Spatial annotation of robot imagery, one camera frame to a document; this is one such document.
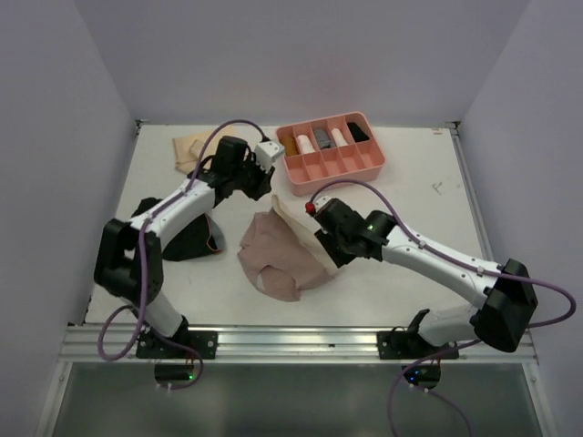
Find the pink underwear cream waistband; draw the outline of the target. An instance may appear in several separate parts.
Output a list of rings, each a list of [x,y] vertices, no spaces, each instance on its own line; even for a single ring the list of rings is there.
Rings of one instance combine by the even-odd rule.
[[[318,239],[276,195],[269,210],[254,215],[238,258],[257,291],[283,302],[300,300],[304,291],[321,287],[339,271]]]

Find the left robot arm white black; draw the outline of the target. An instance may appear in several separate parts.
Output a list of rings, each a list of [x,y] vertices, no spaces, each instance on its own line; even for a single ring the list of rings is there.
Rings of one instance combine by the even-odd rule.
[[[159,333],[157,345],[172,358],[187,351],[183,316],[164,295],[163,251],[187,226],[211,212],[233,192],[258,200],[271,191],[274,165],[284,154],[268,138],[249,147],[238,137],[219,140],[215,153],[174,192],[127,221],[111,219],[103,228],[95,283],[138,312],[138,320]]]

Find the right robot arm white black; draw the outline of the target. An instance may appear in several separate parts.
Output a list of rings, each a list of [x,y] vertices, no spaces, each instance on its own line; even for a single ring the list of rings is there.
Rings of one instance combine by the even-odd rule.
[[[426,357],[452,342],[480,340],[502,352],[517,349],[537,308],[527,268],[509,259],[499,266],[466,256],[411,232],[380,210],[362,217],[338,198],[305,206],[319,224],[315,237],[337,267],[356,258],[409,269],[453,291],[465,304],[422,309],[391,344],[410,357]]]

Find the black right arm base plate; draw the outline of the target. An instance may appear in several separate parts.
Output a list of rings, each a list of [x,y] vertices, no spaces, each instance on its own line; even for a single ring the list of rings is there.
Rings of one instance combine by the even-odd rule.
[[[441,352],[440,359],[458,359],[459,352],[451,351],[452,346],[436,347],[419,335],[419,325],[429,312],[429,309],[420,310],[407,327],[397,326],[390,330],[377,331],[376,348],[379,358],[381,360],[418,360]]]

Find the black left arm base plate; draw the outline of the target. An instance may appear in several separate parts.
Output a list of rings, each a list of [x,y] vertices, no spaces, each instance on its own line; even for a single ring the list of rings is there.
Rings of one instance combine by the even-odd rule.
[[[166,338],[149,330],[138,337],[136,356],[142,360],[178,360],[194,358],[213,360],[219,345],[215,330],[185,330],[177,338]]]

